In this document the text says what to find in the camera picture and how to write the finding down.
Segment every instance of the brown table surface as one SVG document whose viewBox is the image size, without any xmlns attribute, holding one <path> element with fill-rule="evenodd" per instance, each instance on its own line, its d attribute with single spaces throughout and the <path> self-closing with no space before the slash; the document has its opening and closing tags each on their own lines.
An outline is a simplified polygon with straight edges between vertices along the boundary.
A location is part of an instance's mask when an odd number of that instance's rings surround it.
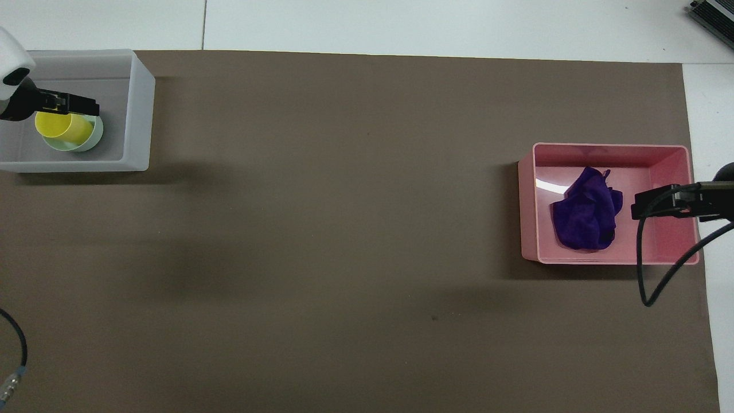
<svg viewBox="0 0 734 413">
<path fill-rule="evenodd" d="M 12 412 L 718 411 L 702 264 L 520 256 L 516 162 L 689 146 L 680 65 L 139 56 L 148 171 L 0 175 Z"/>
</svg>

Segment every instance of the cable connector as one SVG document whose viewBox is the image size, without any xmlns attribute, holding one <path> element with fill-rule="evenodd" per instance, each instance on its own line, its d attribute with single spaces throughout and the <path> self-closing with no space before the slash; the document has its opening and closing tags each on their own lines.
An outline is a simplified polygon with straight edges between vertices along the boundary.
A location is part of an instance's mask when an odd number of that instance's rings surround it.
<svg viewBox="0 0 734 413">
<path fill-rule="evenodd" d="M 15 393 L 15 389 L 21 383 L 21 376 L 25 372 L 25 367 L 19 367 L 15 373 L 11 374 L 5 379 L 5 382 L 0 387 L 0 409 L 5 407 L 5 404 Z"/>
</svg>

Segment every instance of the pink bin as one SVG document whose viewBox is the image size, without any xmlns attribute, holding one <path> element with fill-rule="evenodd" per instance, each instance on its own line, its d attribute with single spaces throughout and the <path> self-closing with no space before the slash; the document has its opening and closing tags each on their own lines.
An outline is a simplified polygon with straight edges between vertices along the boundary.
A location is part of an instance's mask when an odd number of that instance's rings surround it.
<svg viewBox="0 0 734 413">
<path fill-rule="evenodd" d="M 564 247 L 551 220 L 551 204 L 564 198 L 565 190 L 586 166 L 601 172 L 610 169 L 607 185 L 622 191 L 624 201 L 616 216 L 614 241 L 601 251 Z M 544 264 L 634 265 L 638 221 L 632 219 L 630 205 L 635 194 L 668 184 L 692 183 L 690 156 L 684 146 L 536 143 L 517 169 L 523 257 Z M 645 264 L 673 264 L 698 241 L 696 220 L 648 218 L 642 239 Z M 696 254 L 686 264 L 698 260 Z"/>
</svg>

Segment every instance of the purple cloth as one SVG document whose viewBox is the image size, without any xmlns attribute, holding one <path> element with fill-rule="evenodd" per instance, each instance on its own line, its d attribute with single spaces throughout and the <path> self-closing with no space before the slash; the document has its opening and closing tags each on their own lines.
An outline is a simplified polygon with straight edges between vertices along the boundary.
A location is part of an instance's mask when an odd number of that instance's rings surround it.
<svg viewBox="0 0 734 413">
<path fill-rule="evenodd" d="M 566 191 L 566 199 L 552 206 L 553 226 L 568 248 L 603 250 L 614 240 L 614 216 L 622 209 L 622 193 L 606 186 L 606 177 L 585 167 Z"/>
</svg>

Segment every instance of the white table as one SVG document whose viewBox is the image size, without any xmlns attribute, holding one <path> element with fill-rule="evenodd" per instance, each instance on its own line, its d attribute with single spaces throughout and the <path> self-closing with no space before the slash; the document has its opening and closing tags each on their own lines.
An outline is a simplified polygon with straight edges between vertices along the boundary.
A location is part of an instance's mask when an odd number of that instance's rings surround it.
<svg viewBox="0 0 734 413">
<path fill-rule="evenodd" d="M 729 136 L 734 129 L 734 51 L 690 20 L 686 3 L 0 0 L 0 25 L 36 50 L 242 49 L 681 62 L 695 179 L 705 181 L 734 161 Z M 702 235 L 720 225 L 701 225 Z M 734 412 L 731 251 L 731 234 L 705 248 L 722 412 Z"/>
</svg>

